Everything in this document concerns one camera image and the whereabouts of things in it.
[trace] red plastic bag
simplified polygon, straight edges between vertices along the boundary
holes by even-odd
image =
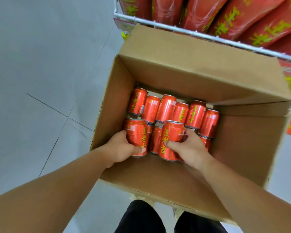
[[[206,33],[214,17],[227,0],[189,0],[180,27]]]
[[[285,0],[229,0],[208,33],[235,40],[253,23]]]
[[[152,0],[152,20],[178,26],[183,0]]]
[[[291,55],[291,33],[270,45],[268,49]]]
[[[253,46],[267,47],[283,36],[291,33],[291,0],[253,24],[238,39]]]
[[[120,0],[124,14],[151,20],[152,0]]]

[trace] open cardboard box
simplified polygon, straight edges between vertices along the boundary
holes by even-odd
[[[211,154],[261,187],[290,119],[291,93],[276,58],[137,25],[115,57],[91,150],[122,129],[136,85],[218,105]],[[179,162],[148,153],[106,169],[102,180],[127,192],[233,223],[214,192]]]

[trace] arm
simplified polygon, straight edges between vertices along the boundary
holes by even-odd
[[[121,131],[107,144],[0,195],[0,232],[63,232],[104,169],[141,152]]]
[[[217,161],[192,130],[186,133],[185,142],[166,145],[201,173],[244,233],[291,233],[291,204]]]

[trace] forearm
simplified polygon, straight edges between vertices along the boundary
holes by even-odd
[[[103,170],[97,149],[0,196],[0,232],[62,232]]]
[[[291,205],[240,176],[216,159],[202,175],[245,233],[291,232]]]

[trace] left hand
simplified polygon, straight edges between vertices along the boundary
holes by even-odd
[[[108,167],[111,167],[114,163],[124,161],[132,154],[140,154],[145,151],[144,147],[129,144],[126,139],[126,131],[124,130],[114,134],[105,145],[98,149],[108,159]]]

